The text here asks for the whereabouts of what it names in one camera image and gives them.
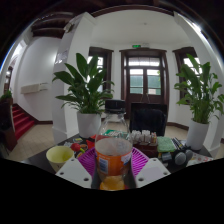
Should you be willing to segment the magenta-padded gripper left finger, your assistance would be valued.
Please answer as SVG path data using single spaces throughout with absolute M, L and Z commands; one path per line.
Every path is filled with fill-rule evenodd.
M 87 150 L 79 158 L 69 159 L 56 175 L 81 187 L 98 189 L 100 179 L 97 174 L 95 149 Z

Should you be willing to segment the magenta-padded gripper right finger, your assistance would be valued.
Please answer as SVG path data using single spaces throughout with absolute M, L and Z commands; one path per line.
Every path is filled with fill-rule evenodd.
M 157 158 L 148 158 L 137 148 L 132 149 L 131 170 L 137 188 L 170 175 Z

